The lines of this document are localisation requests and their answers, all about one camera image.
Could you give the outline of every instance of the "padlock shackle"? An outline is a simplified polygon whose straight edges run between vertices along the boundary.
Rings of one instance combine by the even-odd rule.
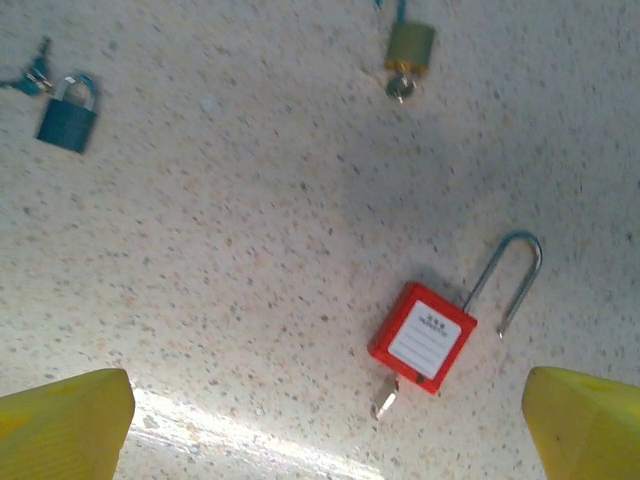
[[[87,98],[84,101],[83,107],[87,110],[93,110],[98,90],[96,89],[96,85],[95,83],[93,83],[93,80],[91,80],[91,77],[84,73],[65,75],[60,83],[58,83],[56,91],[53,94],[53,98],[55,98],[56,100],[62,100],[65,93],[67,92],[67,89],[78,82],[84,83],[87,86],[87,90],[89,91]]]
[[[529,244],[533,253],[533,262],[531,263],[527,274],[518,286],[518,290],[513,296],[513,299],[511,300],[511,303],[507,308],[507,311],[505,312],[500,325],[498,326],[497,333],[500,338],[504,337],[507,328],[509,328],[509,325],[511,325],[511,321],[513,320],[514,315],[518,311],[518,308],[520,308],[522,300],[524,300],[524,297],[529,292],[529,289],[531,288],[531,285],[533,285],[533,282],[536,279],[538,272],[540,271],[540,267],[542,266],[542,247],[540,246],[538,238],[534,234],[521,230],[511,232],[502,239],[500,245],[498,245],[498,248],[491,257],[491,260],[489,260],[489,264],[484,269],[484,272],[482,272],[482,275],[480,275],[478,283],[476,283],[475,287],[473,287],[471,294],[469,294],[469,298],[462,307],[465,312],[469,311],[471,303],[478,297],[478,295],[480,295],[480,292],[487,283],[487,280],[489,280],[489,277],[495,270],[498,262],[500,262],[504,251],[514,240],[523,240]]]

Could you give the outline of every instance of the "yellow object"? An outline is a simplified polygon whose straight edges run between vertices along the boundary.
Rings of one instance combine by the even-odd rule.
[[[537,367],[522,411],[548,480],[640,479],[640,388]]]
[[[0,398],[0,479],[112,479],[135,402],[106,369]]]

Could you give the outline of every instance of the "red padlock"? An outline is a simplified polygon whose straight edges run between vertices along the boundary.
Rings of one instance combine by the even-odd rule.
[[[502,338],[542,265],[540,242],[526,231],[512,232],[500,242],[462,308],[424,285],[407,283],[387,319],[369,342],[369,353],[395,373],[436,394],[478,324],[467,313],[471,302],[479,295],[513,240],[527,242],[533,250],[534,261],[498,327],[498,335]],[[376,418],[389,408],[393,401],[389,401],[391,394],[395,398],[397,382],[387,381],[384,392],[374,403]]]

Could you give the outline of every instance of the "terrazzo floor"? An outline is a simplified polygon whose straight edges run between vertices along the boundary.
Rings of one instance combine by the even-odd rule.
[[[0,395],[108,366],[117,479],[543,479],[529,369],[640,384],[637,0],[409,1],[438,36],[400,105],[394,2],[0,1],[0,72],[52,40],[100,80],[85,155],[0,90]],[[461,302],[509,249],[438,396],[366,351],[402,285]]]

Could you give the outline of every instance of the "padlock label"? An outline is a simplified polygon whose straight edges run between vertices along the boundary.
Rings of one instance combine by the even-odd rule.
[[[433,380],[461,333],[460,325],[417,301],[389,345],[389,353]]]

